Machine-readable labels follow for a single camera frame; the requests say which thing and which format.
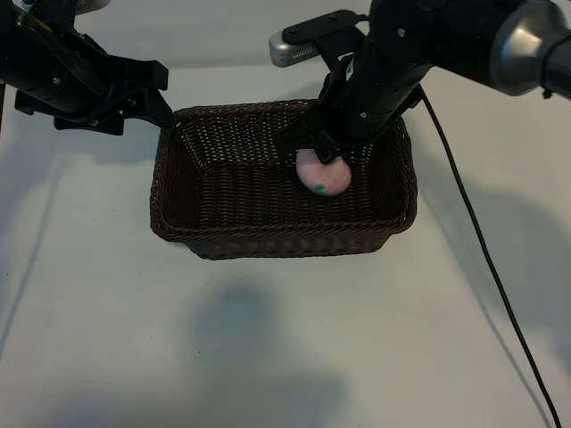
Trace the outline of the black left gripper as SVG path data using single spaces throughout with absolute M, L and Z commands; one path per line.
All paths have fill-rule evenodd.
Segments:
M 157 61 L 109 59 L 112 77 L 107 92 L 84 111 L 56 116 L 54 127 L 121 135 L 126 119 L 140 119 L 170 128 L 173 111 L 161 95 L 168 88 L 169 70 Z

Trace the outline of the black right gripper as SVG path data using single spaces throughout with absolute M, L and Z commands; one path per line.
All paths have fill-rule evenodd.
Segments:
M 343 154 L 368 145 L 369 140 L 355 140 L 340 136 L 328 124 L 326 115 L 318 103 L 289 126 L 273 136 L 273 144 L 279 157 L 300 150 L 313 150 L 321 164 L 329 164 Z

